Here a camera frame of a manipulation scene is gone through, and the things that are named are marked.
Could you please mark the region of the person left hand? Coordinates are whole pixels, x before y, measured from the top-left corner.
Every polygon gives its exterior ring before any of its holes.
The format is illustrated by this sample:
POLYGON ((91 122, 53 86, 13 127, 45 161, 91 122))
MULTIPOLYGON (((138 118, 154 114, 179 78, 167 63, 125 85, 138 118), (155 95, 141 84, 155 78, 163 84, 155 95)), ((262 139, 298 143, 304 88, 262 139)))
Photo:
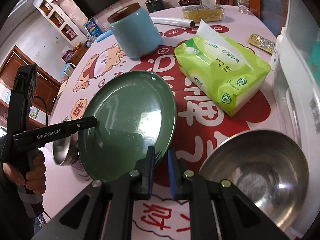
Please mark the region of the person left hand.
POLYGON ((35 194, 44 194, 46 191, 46 166, 44 162, 44 154, 42 151, 39 151, 33 159, 33 168, 25 176, 9 163, 4 163, 2 167, 7 178, 17 186, 25 186, 35 194))

